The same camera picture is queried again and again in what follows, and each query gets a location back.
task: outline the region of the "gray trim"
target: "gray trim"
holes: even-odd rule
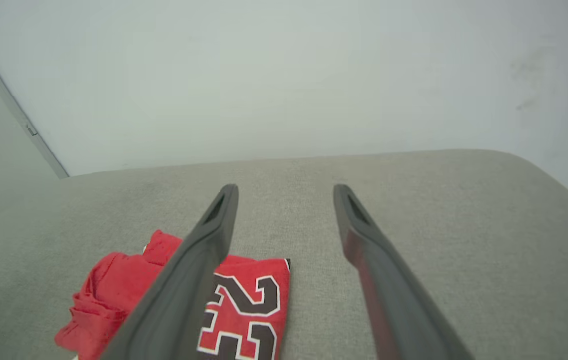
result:
[[[35,148],[41,153],[44,160],[49,164],[49,166],[53,169],[55,175],[58,178],[68,178],[68,173],[64,170],[62,164],[57,161],[57,158],[51,150],[44,142],[44,139],[37,133],[37,130],[30,123],[28,120],[28,116],[24,113],[21,109],[17,101],[15,100],[14,96],[10,93],[10,91],[6,88],[2,78],[0,77],[0,98],[2,99],[3,103],[6,105],[10,113],[14,116],[15,120],[19,123],[19,127],[24,130],[26,136],[30,138],[30,141],[35,145]]]

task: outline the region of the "red cloth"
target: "red cloth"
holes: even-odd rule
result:
[[[71,321],[55,336],[56,344],[78,353],[81,360],[99,358],[180,244],[181,239],[157,230],[143,255],[113,252],[100,260],[73,295]],[[288,307],[288,260],[229,255],[215,271],[215,284],[204,313],[199,357],[227,358],[239,348],[243,357],[279,358]]]

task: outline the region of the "white outline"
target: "white outline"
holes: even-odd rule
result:
[[[215,315],[213,315],[213,322],[211,322],[211,327],[210,328],[206,328],[206,327],[202,327],[202,331],[199,333],[199,342],[197,342],[197,351],[199,351],[200,353],[207,353],[207,354],[211,354],[211,355],[217,355],[219,356],[219,344],[221,344],[222,342],[222,337],[227,337],[227,338],[234,338],[237,340],[237,348],[235,349],[235,358],[239,359],[239,360],[255,360],[256,358],[259,357],[259,347],[261,346],[261,341],[259,339],[256,339],[254,337],[252,337],[252,326],[253,325],[262,325],[262,326],[268,326],[268,328],[270,328],[270,332],[271,334],[273,334],[273,337],[275,339],[275,341],[273,342],[273,351],[270,354],[270,358],[271,360],[275,360],[275,354],[277,353],[277,332],[275,332],[275,329],[273,328],[272,325],[270,325],[270,323],[267,322],[261,322],[261,321],[250,321],[248,323],[248,337],[246,338],[249,342],[252,342],[253,344],[255,344],[255,354],[253,357],[250,356],[242,356],[242,340],[243,340],[243,336],[239,335],[238,333],[231,333],[231,332],[227,332],[227,331],[220,331],[217,333],[217,341],[215,342],[215,349],[209,349],[209,348],[205,348],[200,346],[199,344],[201,343],[202,340],[202,333],[205,331],[207,333],[212,333],[213,332],[213,328],[215,328],[215,321],[217,320],[217,312],[215,310],[206,310],[206,312],[209,313],[215,313]]]
[[[252,316],[252,317],[270,317],[273,314],[279,312],[280,308],[281,308],[281,301],[280,301],[280,294],[279,294],[279,284],[277,283],[277,280],[275,280],[275,278],[272,275],[266,275],[266,276],[260,276],[258,278],[255,279],[255,292],[261,293],[261,300],[259,301],[254,301],[252,299],[252,297],[246,292],[246,290],[243,288],[242,283],[240,283],[237,278],[233,275],[222,275],[219,273],[215,273],[216,276],[220,276],[220,278],[226,278],[226,279],[232,279],[235,284],[238,285],[239,289],[242,290],[242,292],[244,293],[244,295],[249,299],[250,303],[252,305],[260,305],[264,303],[264,298],[265,298],[265,294],[264,294],[264,288],[263,287],[259,287],[259,281],[267,278],[270,278],[271,280],[273,280],[273,283],[275,284],[275,287],[277,287],[277,308],[271,310],[270,312],[268,312],[267,314],[261,314],[261,313],[257,313],[257,312],[241,312],[239,307],[237,306],[237,303],[235,303],[235,300],[233,299],[233,297],[231,296],[231,293],[228,291],[228,289],[221,284],[218,284],[217,287],[215,288],[215,294],[218,294],[218,296],[220,296],[219,301],[215,302],[215,301],[209,301],[206,303],[206,305],[222,305],[222,302],[224,301],[224,296],[223,294],[221,294],[219,292],[220,289],[224,289],[224,291],[229,295],[228,298],[230,299],[231,303],[233,304],[233,307],[235,308],[235,311],[239,314],[239,315],[246,315],[246,316]]]

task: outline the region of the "gray fabric surface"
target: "gray fabric surface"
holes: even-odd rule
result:
[[[346,183],[478,359],[568,358],[568,190],[484,150],[198,164],[94,173],[0,215],[0,359],[69,359],[53,336],[112,251],[185,236],[236,183],[234,255],[291,258],[282,358],[375,356],[332,185]]]

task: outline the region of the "crumpled red fabric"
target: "crumpled red fabric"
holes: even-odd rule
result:
[[[71,321],[55,336],[56,344],[81,360],[99,358],[180,244],[178,237],[157,230],[142,255],[113,252],[99,260],[73,295]],[[290,260],[229,255],[215,281],[197,347],[200,358],[225,358],[235,351],[248,358],[279,358]]]

